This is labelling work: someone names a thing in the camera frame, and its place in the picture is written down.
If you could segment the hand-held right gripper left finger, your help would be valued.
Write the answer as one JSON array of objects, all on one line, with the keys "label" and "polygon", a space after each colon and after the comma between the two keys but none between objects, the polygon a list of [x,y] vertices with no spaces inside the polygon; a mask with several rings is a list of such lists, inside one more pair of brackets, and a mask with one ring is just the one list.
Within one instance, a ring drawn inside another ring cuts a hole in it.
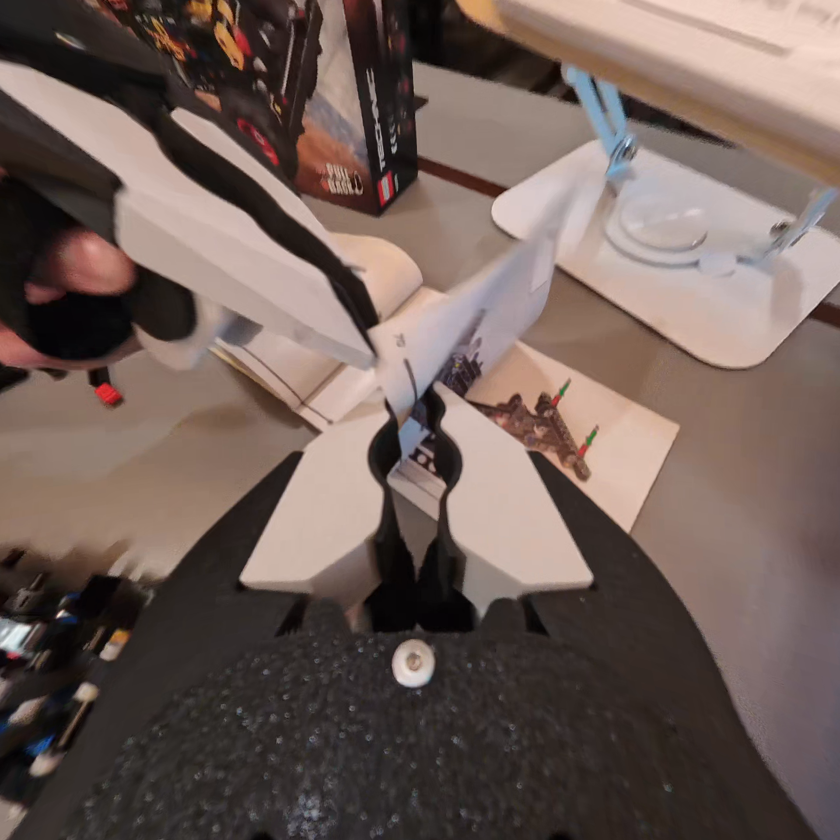
[{"label": "hand-held right gripper left finger", "polygon": [[240,584],[365,606],[379,632],[411,628],[417,578],[387,480],[401,453],[391,407],[371,396],[289,458]]}]

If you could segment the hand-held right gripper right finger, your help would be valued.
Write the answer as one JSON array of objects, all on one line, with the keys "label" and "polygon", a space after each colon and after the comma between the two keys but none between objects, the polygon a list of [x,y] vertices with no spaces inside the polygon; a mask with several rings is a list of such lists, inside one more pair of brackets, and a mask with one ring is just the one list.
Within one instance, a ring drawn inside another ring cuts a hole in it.
[{"label": "hand-held right gripper right finger", "polygon": [[500,599],[585,590],[594,574],[531,453],[445,385],[426,394],[445,489],[418,574],[418,624],[467,632]]}]

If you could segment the person's left hand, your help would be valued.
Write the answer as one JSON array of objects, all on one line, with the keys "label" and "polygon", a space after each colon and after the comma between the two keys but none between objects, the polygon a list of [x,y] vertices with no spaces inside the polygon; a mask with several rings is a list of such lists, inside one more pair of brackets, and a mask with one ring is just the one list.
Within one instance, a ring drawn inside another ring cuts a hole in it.
[{"label": "person's left hand", "polygon": [[[135,266],[122,251],[90,230],[63,232],[40,260],[34,280],[24,284],[24,299],[32,307],[47,306],[73,292],[110,297],[128,291],[137,278]],[[1,364],[20,370],[89,371],[116,364],[140,350],[130,335],[111,353],[84,360],[62,360],[40,353],[4,322]]]}]

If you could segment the dark lego set box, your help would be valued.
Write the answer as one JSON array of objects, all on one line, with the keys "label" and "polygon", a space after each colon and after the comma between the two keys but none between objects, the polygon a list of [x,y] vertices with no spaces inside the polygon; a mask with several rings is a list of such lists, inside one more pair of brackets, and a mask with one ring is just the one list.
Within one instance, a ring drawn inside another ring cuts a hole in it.
[{"label": "dark lego set box", "polygon": [[380,216],[415,181],[406,2],[99,5],[300,193]]}]

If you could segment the white stand base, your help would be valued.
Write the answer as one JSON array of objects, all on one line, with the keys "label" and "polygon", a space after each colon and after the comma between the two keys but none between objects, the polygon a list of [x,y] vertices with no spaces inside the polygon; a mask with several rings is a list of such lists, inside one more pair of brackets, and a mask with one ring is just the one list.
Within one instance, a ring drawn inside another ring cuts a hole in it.
[{"label": "white stand base", "polygon": [[[596,140],[493,203],[528,238],[562,197],[559,268],[699,361],[766,361],[838,285],[838,2],[458,2],[558,60]],[[805,173],[793,217],[644,150],[620,93]]]}]

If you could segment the partly built lego model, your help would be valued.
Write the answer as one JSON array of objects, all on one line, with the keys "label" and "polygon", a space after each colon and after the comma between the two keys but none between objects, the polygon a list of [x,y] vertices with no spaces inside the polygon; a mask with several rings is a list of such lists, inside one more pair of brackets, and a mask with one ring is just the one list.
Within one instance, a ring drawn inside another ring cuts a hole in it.
[{"label": "partly built lego model", "polygon": [[39,798],[98,702],[156,585],[139,574],[55,579],[2,550],[1,799],[15,824]]}]

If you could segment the lego instruction booklet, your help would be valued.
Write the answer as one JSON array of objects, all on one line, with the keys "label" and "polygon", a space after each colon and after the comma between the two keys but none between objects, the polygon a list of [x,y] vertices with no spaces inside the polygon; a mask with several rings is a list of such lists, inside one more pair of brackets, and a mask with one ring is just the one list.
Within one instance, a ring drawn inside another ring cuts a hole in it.
[{"label": "lego instruction booklet", "polygon": [[[394,243],[366,234],[332,233],[335,248],[363,279],[382,321],[423,308],[443,292],[423,285],[416,262]],[[544,455],[586,496],[630,532],[676,440],[677,423],[519,341],[501,341],[489,316],[471,328],[438,377],[532,452]],[[260,330],[213,352],[291,411],[324,431],[365,396],[363,371]],[[445,483],[424,406],[401,431],[413,445],[389,476],[391,487],[433,519]]]}]

